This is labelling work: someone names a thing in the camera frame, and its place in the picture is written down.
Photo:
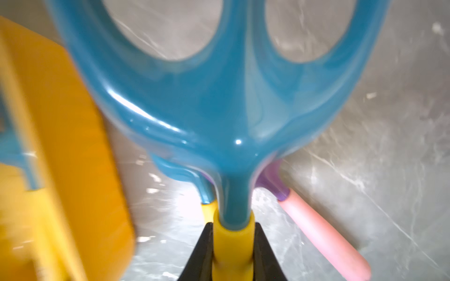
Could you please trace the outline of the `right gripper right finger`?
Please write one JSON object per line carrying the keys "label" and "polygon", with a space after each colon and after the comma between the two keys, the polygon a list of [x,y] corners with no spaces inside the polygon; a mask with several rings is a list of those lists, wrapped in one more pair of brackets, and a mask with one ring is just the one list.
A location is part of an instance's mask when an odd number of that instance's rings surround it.
{"label": "right gripper right finger", "polygon": [[255,224],[254,281],[287,281],[259,222]]}

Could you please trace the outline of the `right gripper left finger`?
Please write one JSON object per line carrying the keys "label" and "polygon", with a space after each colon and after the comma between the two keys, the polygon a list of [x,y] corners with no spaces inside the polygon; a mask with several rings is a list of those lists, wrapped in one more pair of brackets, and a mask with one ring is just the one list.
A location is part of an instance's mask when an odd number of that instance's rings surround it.
{"label": "right gripper left finger", "polygon": [[178,281],[211,281],[213,261],[213,223],[205,225]]}

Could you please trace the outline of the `blue rake yellow handle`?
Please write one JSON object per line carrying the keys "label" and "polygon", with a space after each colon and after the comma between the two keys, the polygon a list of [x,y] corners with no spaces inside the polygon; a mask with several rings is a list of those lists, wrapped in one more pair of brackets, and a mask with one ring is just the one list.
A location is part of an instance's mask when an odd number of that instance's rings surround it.
{"label": "blue rake yellow handle", "polygon": [[205,223],[213,222],[214,213],[218,209],[218,201],[214,185],[198,170],[170,162],[156,155],[151,155],[156,167],[172,180],[194,185],[199,193]]}
{"label": "blue rake yellow handle", "polygon": [[181,61],[134,46],[101,1],[46,6],[102,113],[149,153],[213,183],[212,279],[250,281],[255,182],[269,163],[311,142],[336,117],[389,2],[357,1],[339,42],[306,63],[276,51],[264,1],[225,1],[211,41]]}

